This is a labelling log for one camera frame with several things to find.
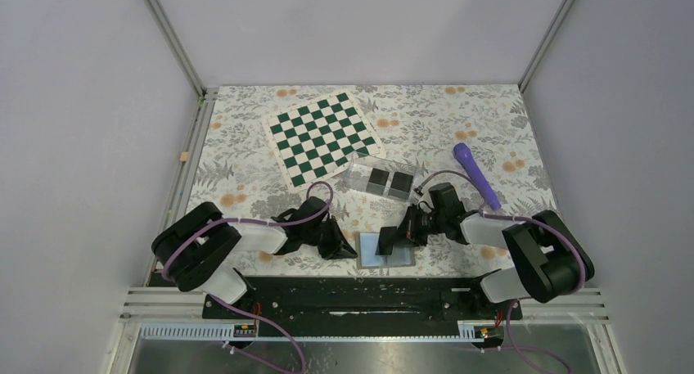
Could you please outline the single thin credit card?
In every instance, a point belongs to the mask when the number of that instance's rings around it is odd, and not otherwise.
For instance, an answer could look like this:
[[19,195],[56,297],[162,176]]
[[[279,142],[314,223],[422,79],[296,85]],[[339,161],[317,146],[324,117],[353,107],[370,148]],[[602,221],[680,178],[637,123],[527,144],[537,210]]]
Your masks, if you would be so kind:
[[376,254],[379,256],[392,255],[394,243],[397,241],[397,237],[397,227],[382,227],[378,234]]

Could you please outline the black credit card stack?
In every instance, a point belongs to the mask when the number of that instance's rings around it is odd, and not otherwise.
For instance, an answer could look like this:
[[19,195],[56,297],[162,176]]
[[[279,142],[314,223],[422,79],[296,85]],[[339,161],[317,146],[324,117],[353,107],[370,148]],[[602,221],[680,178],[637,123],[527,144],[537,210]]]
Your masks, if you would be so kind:
[[383,169],[372,169],[367,180],[366,192],[377,196],[382,196],[387,184],[390,173]]
[[388,197],[407,201],[411,194],[413,180],[414,177],[409,173],[394,172]]

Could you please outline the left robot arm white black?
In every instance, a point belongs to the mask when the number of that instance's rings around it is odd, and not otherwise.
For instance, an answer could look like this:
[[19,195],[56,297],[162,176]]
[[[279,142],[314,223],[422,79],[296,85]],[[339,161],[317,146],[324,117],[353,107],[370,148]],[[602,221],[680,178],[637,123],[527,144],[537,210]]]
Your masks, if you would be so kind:
[[316,248],[326,260],[358,256],[327,203],[315,196],[270,221],[226,219],[205,202],[158,235],[151,251],[163,265],[163,278],[181,292],[213,295],[233,317],[242,318],[253,309],[254,296],[241,272],[224,266],[227,257],[236,251],[285,255],[301,246]]

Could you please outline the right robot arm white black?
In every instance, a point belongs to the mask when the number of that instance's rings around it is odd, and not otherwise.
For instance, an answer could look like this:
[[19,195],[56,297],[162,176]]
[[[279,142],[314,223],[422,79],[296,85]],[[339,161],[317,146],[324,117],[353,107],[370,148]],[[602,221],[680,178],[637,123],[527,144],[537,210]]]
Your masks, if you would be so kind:
[[409,205],[397,227],[379,232],[376,254],[425,246],[434,235],[463,245],[494,246],[509,252],[512,266],[475,279],[469,297],[473,314],[492,317],[502,302],[531,298],[547,303],[580,290],[594,273],[592,260],[552,210],[532,217],[467,210],[448,182],[429,190],[430,208]]

